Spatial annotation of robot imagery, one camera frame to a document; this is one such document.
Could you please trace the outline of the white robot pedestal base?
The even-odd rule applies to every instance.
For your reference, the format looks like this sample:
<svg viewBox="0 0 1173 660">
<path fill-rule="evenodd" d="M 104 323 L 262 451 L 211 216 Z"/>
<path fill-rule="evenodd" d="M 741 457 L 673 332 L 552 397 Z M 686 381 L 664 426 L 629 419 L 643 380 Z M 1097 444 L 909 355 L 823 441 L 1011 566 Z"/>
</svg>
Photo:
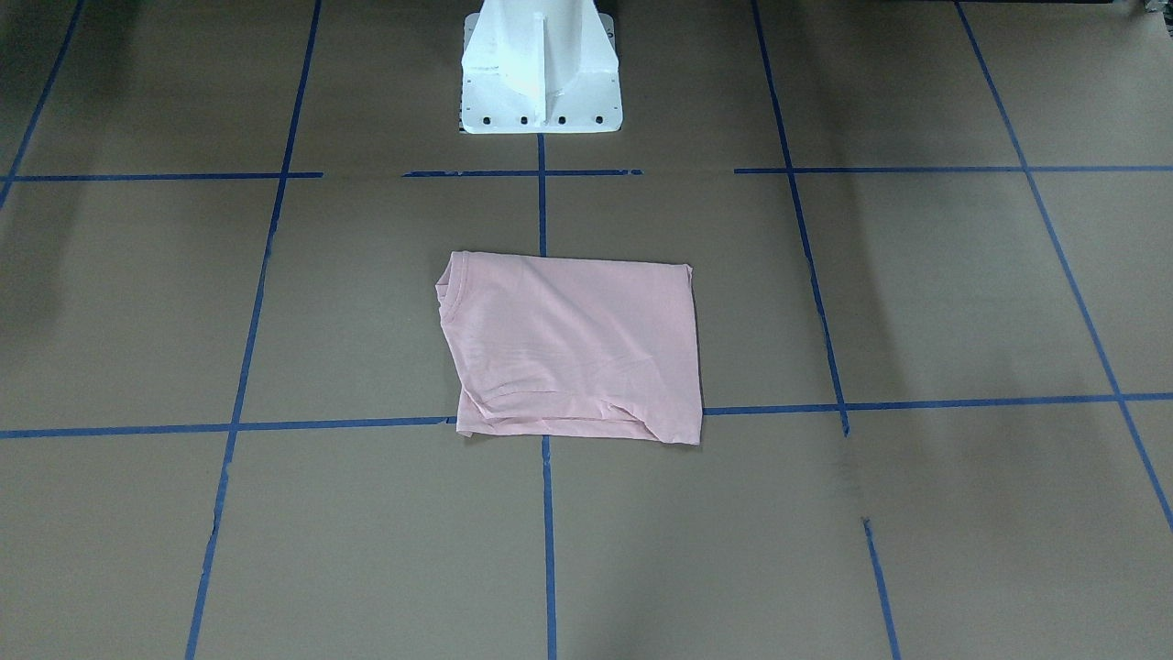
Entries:
<svg viewBox="0 0 1173 660">
<path fill-rule="evenodd" d="M 613 16 L 595 1 L 484 1 L 465 18 L 457 125 L 473 135 L 619 131 Z"/>
</svg>

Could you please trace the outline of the pink Snoopy t-shirt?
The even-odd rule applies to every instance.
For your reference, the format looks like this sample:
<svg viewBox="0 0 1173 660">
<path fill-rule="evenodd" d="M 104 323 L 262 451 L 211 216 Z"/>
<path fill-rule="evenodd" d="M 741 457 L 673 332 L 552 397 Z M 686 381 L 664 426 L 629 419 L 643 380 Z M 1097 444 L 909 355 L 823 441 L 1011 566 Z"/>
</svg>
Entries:
<svg viewBox="0 0 1173 660">
<path fill-rule="evenodd" d="M 459 435 L 701 444 L 687 264 L 456 251 L 435 290 Z"/>
</svg>

